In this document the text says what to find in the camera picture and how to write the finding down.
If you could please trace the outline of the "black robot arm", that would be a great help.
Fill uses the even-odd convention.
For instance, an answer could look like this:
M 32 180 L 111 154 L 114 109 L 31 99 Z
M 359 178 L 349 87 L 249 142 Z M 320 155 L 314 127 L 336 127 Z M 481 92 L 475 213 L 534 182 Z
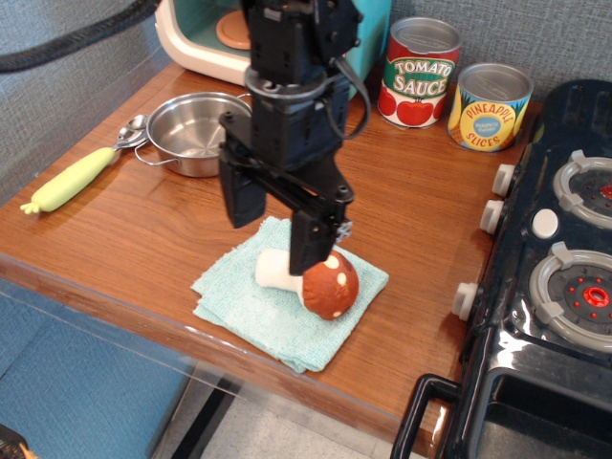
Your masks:
M 327 259 L 351 233 L 354 192 L 336 165 L 365 114 L 345 130 L 349 92 L 367 91 L 345 55 L 360 43 L 362 15 L 350 1 L 245 1 L 251 41 L 245 73 L 251 114 L 227 112 L 219 173 L 231 223 L 261 217 L 272 195 L 293 212 L 289 273 Z

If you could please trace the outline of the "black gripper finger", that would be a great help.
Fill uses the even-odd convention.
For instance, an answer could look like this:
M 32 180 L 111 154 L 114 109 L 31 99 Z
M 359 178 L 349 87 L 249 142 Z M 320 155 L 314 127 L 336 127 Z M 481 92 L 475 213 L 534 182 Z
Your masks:
M 333 212 L 300 209 L 293 213 L 290 238 L 290 275 L 304 275 L 327 259 L 337 244 L 338 225 Z
M 264 214 L 266 191 L 260 185 L 225 161 L 219 164 L 219 176 L 227 215 L 235 229 L 245 227 Z

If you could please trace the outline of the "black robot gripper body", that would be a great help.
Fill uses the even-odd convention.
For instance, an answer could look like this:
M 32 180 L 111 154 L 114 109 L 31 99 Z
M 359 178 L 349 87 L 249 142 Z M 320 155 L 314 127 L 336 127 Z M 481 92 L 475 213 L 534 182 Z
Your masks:
M 343 143 L 349 81 L 321 74 L 305 84 L 282 85 L 245 75 L 251 115 L 226 113 L 219 157 L 294 211 L 333 212 L 337 224 L 354 192 L 335 162 Z

